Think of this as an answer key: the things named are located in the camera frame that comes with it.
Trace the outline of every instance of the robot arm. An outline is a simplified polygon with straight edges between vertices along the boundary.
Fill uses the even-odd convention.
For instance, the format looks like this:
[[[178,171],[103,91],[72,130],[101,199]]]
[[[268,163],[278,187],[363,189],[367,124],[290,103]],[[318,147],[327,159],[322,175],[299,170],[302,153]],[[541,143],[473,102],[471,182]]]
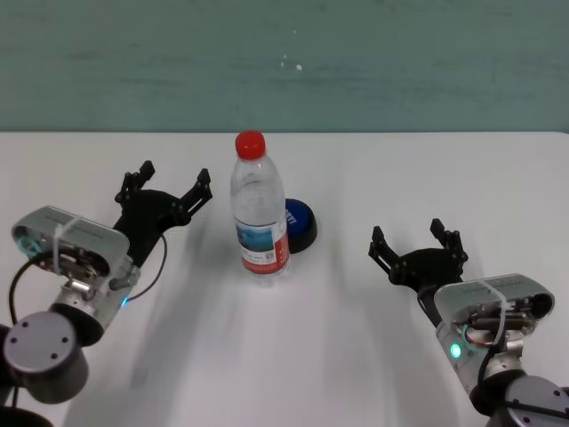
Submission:
[[[0,328],[0,403],[12,387],[25,387],[42,403],[75,397],[88,375],[82,348],[103,336],[163,233],[188,224],[212,198],[206,169],[180,198],[142,189],[153,174],[147,161],[139,172],[125,175],[116,195],[123,211],[112,229],[51,206],[13,227],[29,261],[12,283],[11,307],[15,282],[30,265],[61,275],[66,283],[48,311],[19,321],[12,315],[13,328]]]
[[[521,363],[524,338],[551,312],[553,295],[520,274],[462,282],[460,233],[437,219],[431,232],[442,249],[400,257],[375,227],[369,255],[391,283],[417,292],[474,408],[491,417],[488,427],[569,425],[569,396]]]

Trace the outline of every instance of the bottle label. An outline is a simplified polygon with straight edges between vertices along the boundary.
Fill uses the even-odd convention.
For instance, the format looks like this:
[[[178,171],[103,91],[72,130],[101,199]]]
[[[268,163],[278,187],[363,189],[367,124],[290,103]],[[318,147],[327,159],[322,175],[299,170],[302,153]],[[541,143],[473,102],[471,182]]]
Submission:
[[[243,265],[248,270],[269,274],[283,268],[290,256],[284,216],[281,221],[262,227],[236,220],[236,228]]]

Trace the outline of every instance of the black cable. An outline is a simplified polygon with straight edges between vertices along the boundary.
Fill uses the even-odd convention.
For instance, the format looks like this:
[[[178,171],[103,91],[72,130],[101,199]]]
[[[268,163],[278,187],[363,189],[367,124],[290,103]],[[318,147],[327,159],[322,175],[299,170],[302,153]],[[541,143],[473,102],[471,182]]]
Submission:
[[[16,305],[14,302],[14,295],[16,293],[16,285],[20,281],[22,275],[29,269],[32,265],[38,264],[42,261],[45,261],[53,256],[52,251],[42,252],[33,258],[30,258],[28,262],[20,267],[14,278],[12,279],[12,283],[10,284],[10,291],[8,292],[8,306],[10,308],[10,317],[12,318],[12,324],[16,325],[18,323],[18,318],[16,316]]]
[[[486,369],[488,368],[488,363],[490,363],[490,359],[493,358],[496,354],[501,351],[501,343],[498,342],[497,344],[492,344],[488,347],[488,351],[486,352],[484,358],[482,359],[482,363],[480,364],[480,369],[478,369],[478,389],[484,389],[484,375],[486,373]]]
[[[438,313],[437,306],[435,305],[432,295],[433,291],[436,291],[439,287],[440,286],[437,285],[424,286],[417,292],[417,303],[434,327],[437,327],[438,324],[443,321],[441,319],[441,315]],[[423,301],[425,296],[428,296],[429,298],[426,299],[426,301]]]
[[[18,395],[20,394],[20,387],[14,387],[12,392],[12,407],[18,407]]]
[[[152,280],[152,282],[150,283],[150,285],[148,285],[146,287],[146,289],[144,289],[143,291],[137,293],[134,296],[129,296],[126,299],[126,302],[130,302],[133,300],[136,300],[137,298],[143,296],[146,292],[148,292],[152,286],[154,286],[156,284],[156,282],[158,281],[158,279],[160,279],[160,275],[162,274],[162,270],[164,269],[164,265],[166,264],[166,257],[168,256],[168,243],[166,242],[166,238],[164,237],[164,234],[160,236],[160,238],[162,239],[162,242],[164,243],[164,257],[162,258],[162,263],[160,264],[160,270],[158,270],[158,274],[156,274],[156,277],[154,278],[154,280]]]

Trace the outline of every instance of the table surface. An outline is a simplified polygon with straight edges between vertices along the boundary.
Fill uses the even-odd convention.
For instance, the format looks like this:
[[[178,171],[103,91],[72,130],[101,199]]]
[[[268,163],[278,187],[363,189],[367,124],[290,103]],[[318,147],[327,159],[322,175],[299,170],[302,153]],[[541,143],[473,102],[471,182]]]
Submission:
[[[112,225],[123,173],[151,159],[148,184],[183,194],[201,167],[213,200],[167,233],[164,274],[86,349],[90,377],[72,401],[20,405],[60,427],[485,425],[413,292],[367,256],[380,224],[401,254],[437,246],[439,217],[460,230],[464,278],[526,274],[557,309],[526,341],[528,373],[569,384],[565,325],[569,137],[561,133],[270,134],[288,197],[316,213],[317,241],[272,287],[240,264],[229,205],[232,134],[0,133],[1,283],[25,261],[9,230],[55,205]],[[142,269],[155,275],[162,247]],[[32,270],[21,316],[45,310],[61,278]],[[0,321],[9,325],[7,303]]]

